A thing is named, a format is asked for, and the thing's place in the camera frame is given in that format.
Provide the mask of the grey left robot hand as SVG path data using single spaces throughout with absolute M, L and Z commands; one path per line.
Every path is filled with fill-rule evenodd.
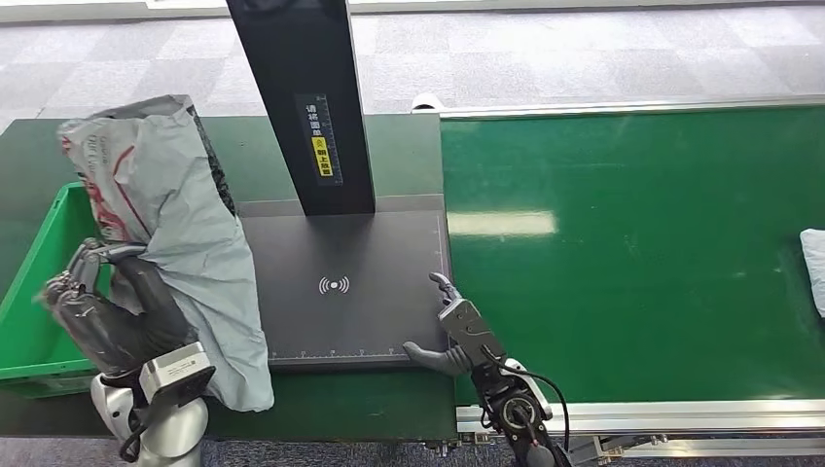
M 159 269 L 140 256 L 146 246 L 88 237 L 65 269 L 46 281 L 40 302 L 103 374 L 120 377 L 197 341 Z M 96 288 L 100 267 L 112 266 L 139 307 L 119 305 Z

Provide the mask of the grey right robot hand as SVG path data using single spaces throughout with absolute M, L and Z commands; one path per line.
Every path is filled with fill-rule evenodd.
M 442 324 L 445 317 L 454 309 L 454 305 L 463 301 L 463 297 L 450 279 L 442 273 L 430 272 L 428 277 L 437 283 L 439 290 L 444 294 L 444 308 L 438 313 L 439 323 Z M 403 348 L 412 362 L 450 377 L 469 374 L 474 367 L 470 357 L 458 344 L 445 351 L 435 351 L 424 349 L 413 341 L 405 341 Z

